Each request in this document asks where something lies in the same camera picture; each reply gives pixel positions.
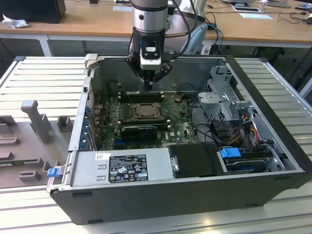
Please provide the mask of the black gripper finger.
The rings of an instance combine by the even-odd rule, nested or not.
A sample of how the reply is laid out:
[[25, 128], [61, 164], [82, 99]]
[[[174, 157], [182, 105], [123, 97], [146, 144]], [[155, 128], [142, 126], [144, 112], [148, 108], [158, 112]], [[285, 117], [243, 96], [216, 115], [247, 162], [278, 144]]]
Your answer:
[[128, 66], [135, 74], [135, 76], [140, 77], [143, 80], [144, 90], [149, 91], [149, 81], [147, 79], [147, 71], [141, 69], [138, 56], [136, 54], [130, 54], [126, 57], [125, 60]]
[[160, 72], [157, 74], [153, 74], [152, 78], [149, 81], [149, 91], [153, 87], [153, 83], [160, 81], [162, 78], [167, 76], [172, 70], [172, 65], [169, 63], [162, 64], [160, 68]]

